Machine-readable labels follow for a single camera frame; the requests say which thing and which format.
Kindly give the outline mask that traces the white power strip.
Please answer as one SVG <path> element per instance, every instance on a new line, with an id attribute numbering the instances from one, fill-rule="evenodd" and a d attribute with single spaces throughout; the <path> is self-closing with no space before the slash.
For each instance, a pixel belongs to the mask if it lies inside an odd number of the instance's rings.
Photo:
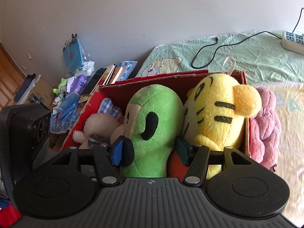
<path id="1" fill-rule="evenodd" d="M 282 33 L 281 43 L 283 48 L 304 55 L 303 34 L 299 35 L 293 32 L 284 31 Z"/>

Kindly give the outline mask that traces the small green figurine toy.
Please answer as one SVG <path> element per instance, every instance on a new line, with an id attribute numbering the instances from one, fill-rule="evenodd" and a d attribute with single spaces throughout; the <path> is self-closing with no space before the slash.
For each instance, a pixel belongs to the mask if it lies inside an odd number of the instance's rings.
<path id="1" fill-rule="evenodd" d="M 53 89 L 55 99 L 53 101 L 53 114 L 56 115 L 59 110 L 59 106 L 64 101 L 67 95 L 67 79 L 62 78 L 57 88 Z"/>

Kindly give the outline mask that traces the blue checkered cloth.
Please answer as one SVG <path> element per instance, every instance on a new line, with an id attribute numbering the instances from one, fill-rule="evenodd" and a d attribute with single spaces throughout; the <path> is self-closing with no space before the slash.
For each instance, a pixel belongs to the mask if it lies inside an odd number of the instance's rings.
<path id="1" fill-rule="evenodd" d="M 80 95 L 76 92 L 71 93 L 60 104 L 58 109 L 53 109 L 56 114 L 51 114 L 49 122 L 49 132 L 53 134 L 62 134 L 71 130 L 80 113 L 77 113 L 79 107 Z"/>

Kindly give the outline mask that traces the pastel cartoon bed sheet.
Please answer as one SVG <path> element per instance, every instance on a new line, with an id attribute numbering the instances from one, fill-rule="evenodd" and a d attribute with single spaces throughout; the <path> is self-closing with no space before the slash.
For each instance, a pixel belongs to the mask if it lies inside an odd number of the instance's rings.
<path id="1" fill-rule="evenodd" d="M 281 32 L 233 33 L 159 45 L 138 71 L 139 77 L 194 71 L 228 70 L 232 56 L 237 70 L 245 72 L 248 84 L 272 90 L 282 133 L 276 174 L 289 185 L 290 198 L 284 215 L 295 225 L 303 224 L 303 55 L 284 49 Z"/>

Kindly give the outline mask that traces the purple toy package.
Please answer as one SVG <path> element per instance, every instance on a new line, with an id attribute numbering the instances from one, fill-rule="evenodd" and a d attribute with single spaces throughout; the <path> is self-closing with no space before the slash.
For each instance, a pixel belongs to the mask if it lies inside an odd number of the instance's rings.
<path id="1" fill-rule="evenodd" d="M 86 87 L 88 82 L 88 77 L 80 74 L 79 76 L 75 77 L 70 77 L 67 80 L 67 93 L 71 94 L 71 93 L 77 93 L 78 95 L 81 95 L 84 88 Z"/>

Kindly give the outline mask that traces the white plush bunny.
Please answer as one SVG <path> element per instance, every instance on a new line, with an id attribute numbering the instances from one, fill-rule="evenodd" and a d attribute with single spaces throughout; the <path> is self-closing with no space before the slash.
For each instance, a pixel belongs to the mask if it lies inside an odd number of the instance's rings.
<path id="1" fill-rule="evenodd" d="M 101 101 L 96 113 L 86 120 L 83 130 L 75 130 L 72 135 L 80 149 L 89 149 L 95 144 L 111 144 L 125 134 L 125 126 L 119 122 L 122 111 L 114 106 L 110 98 Z"/>

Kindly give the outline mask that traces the yellow tiger plush toy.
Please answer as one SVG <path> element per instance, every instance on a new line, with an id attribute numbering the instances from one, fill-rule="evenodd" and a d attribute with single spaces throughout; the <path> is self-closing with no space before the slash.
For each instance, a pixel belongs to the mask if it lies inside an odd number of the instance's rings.
<path id="1" fill-rule="evenodd" d="M 239 148 L 245 120 L 262 109 L 259 92 L 227 74 L 212 74 L 188 91 L 182 137 L 212 151 Z"/>

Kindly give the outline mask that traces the pink plush teddy bear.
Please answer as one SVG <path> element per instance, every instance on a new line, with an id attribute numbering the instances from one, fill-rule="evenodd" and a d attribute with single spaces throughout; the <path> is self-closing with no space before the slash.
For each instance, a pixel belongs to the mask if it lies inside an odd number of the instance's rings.
<path id="1" fill-rule="evenodd" d="M 265 168 L 274 171 L 279 155 L 281 122 L 275 111 L 277 99 L 270 89 L 257 88 L 262 109 L 251 119 L 250 157 Z"/>

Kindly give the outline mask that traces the red cardboard box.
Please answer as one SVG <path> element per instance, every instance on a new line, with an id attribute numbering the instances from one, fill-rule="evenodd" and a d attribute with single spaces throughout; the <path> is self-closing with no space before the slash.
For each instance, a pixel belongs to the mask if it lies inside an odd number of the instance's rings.
<path id="1" fill-rule="evenodd" d="M 125 113 L 128 102 L 132 96 L 141 88 L 149 86 L 151 84 L 160 84 L 167 86 L 176 92 L 180 97 L 182 103 L 187 101 L 187 92 L 194 88 L 204 77 L 211 75 L 213 73 L 208 73 L 208 70 L 199 70 L 193 72 L 179 72 L 179 73 L 169 73 L 160 74 L 148 77 L 138 77 L 133 79 L 128 79 L 121 82 L 116 82 L 108 86 L 100 86 L 97 91 L 95 91 L 90 99 L 87 101 L 85 107 L 82 109 L 80 116 L 74 123 L 73 128 L 66 137 L 61 149 L 64 151 L 70 146 L 79 147 L 80 144 L 76 143 L 72 139 L 74 130 L 82 130 L 87 118 L 93 113 L 97 113 L 101 101 L 105 98 L 110 98 L 115 106 L 118 106 Z M 247 84 L 245 72 L 241 70 L 234 70 L 232 75 L 240 84 Z M 246 119 L 243 129 L 243 140 L 239 151 L 246 155 L 251 146 L 251 136 L 250 136 L 251 120 Z M 169 156 L 167 163 L 167 177 L 177 177 L 180 182 L 182 182 L 189 167 L 186 167 L 181 162 L 175 149 Z"/>

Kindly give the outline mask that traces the green bean plush toy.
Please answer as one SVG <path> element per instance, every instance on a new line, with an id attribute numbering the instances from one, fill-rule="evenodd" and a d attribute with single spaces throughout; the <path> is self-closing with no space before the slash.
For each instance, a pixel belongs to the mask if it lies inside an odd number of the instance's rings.
<path id="1" fill-rule="evenodd" d="M 181 133 L 184 108 L 170 88 L 152 84 L 141 88 L 129 101 L 124 124 L 110 142 L 125 137 L 119 167 L 128 178 L 164 178 L 167 160 Z"/>

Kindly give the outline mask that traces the stack of books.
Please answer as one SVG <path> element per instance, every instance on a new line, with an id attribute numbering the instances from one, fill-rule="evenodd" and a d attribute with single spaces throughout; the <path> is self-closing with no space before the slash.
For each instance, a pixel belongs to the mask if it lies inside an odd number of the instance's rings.
<path id="1" fill-rule="evenodd" d="M 99 83 L 96 85 L 96 88 L 94 91 L 99 87 L 99 86 L 106 86 L 109 84 L 114 84 L 118 81 L 124 81 L 127 80 L 130 74 L 133 72 L 137 65 L 137 61 L 123 61 L 119 64 L 112 64 L 109 65 L 106 68 L 106 72 L 103 74 L 101 79 L 99 80 Z M 79 99 L 79 104 L 86 102 L 91 95 L 82 95 Z"/>

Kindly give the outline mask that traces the blue notebook with clips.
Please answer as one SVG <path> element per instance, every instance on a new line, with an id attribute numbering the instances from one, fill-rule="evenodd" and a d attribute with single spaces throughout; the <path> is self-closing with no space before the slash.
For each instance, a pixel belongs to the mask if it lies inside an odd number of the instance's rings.
<path id="1" fill-rule="evenodd" d="M 68 72 L 73 72 L 76 69 L 82 68 L 87 61 L 85 52 L 76 33 L 71 34 L 70 41 L 65 41 L 62 54 L 65 68 Z"/>

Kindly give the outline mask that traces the black smartphone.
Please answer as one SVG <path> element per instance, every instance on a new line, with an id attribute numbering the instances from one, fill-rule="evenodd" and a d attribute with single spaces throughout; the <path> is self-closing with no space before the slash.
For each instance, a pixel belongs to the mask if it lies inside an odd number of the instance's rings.
<path id="1" fill-rule="evenodd" d="M 92 78 L 87 82 L 87 85 L 83 89 L 82 95 L 91 95 L 94 89 L 96 88 L 96 85 L 99 83 L 99 80 L 103 76 L 103 74 L 106 72 L 106 68 L 100 68 L 96 71 L 96 73 L 92 76 Z"/>

